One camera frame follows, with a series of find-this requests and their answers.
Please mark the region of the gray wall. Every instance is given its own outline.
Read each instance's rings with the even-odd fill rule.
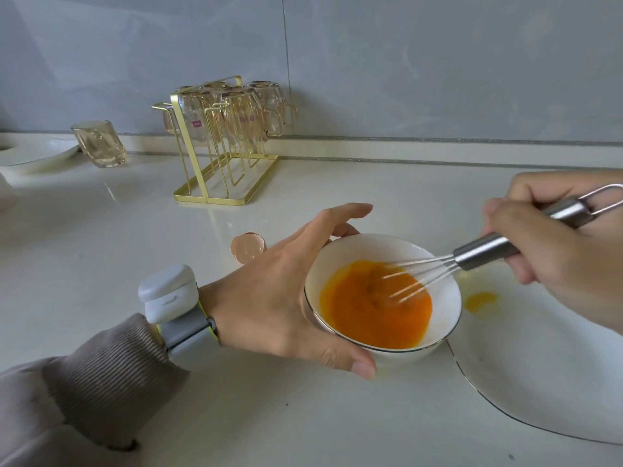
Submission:
[[[623,0],[0,0],[0,130],[161,134],[238,73],[298,135],[620,141],[622,36]]]

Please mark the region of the hand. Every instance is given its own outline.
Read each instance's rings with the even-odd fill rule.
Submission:
[[[534,206],[610,183],[623,183],[623,171],[519,174],[505,198],[483,206],[484,232],[502,234],[521,251],[507,259],[519,282],[541,282],[563,305],[623,334],[623,207],[572,230]],[[622,198],[608,192],[590,204],[602,207]]]
[[[317,329],[303,313],[305,278],[331,235],[359,232],[347,223],[372,205],[348,203],[316,218],[258,259],[199,289],[206,313],[217,324],[221,344],[257,353],[322,362],[372,379],[370,354],[335,334]]]

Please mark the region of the beaten egg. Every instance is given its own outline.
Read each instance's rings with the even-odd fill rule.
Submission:
[[[382,290],[387,297],[410,285],[417,285],[417,280],[409,274],[379,279],[379,275],[394,272],[395,269],[388,269],[383,263],[367,260],[340,268],[320,294],[324,320],[344,336],[363,344],[385,349],[417,346],[431,320],[432,301],[428,292],[424,290],[403,303],[382,308],[371,297],[371,281],[375,290]]]

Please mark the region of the wearable device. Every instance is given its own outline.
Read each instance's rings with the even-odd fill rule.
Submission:
[[[173,265],[147,277],[138,288],[147,321],[156,324],[169,360],[186,370],[197,370],[220,347],[216,322],[199,301],[192,269]]]

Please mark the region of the gray sleeve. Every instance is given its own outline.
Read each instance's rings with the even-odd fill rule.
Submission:
[[[0,467],[138,464],[136,433],[183,386],[140,314],[0,374]]]

